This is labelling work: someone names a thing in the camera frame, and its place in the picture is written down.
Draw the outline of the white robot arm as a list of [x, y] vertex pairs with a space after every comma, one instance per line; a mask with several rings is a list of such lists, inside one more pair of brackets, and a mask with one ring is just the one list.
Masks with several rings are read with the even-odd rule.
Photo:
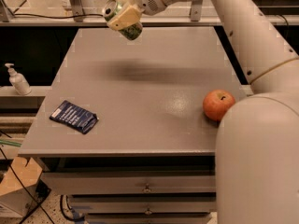
[[[176, 2], [119, 0], [113, 30]], [[216, 138], [218, 224], [299, 224], [298, 55], [252, 0], [211, 0], [253, 94]]]

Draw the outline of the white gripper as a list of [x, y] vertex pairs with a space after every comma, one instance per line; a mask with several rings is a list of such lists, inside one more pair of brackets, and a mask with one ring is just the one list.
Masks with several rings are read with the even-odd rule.
[[108, 23], [108, 27], [114, 31], [120, 31], [126, 29], [140, 22], [143, 13], [146, 15], [155, 15], [167, 8], [164, 0], [117, 0], [121, 4], [133, 3], [134, 1], [137, 5], [126, 4], [121, 11], [114, 16]]

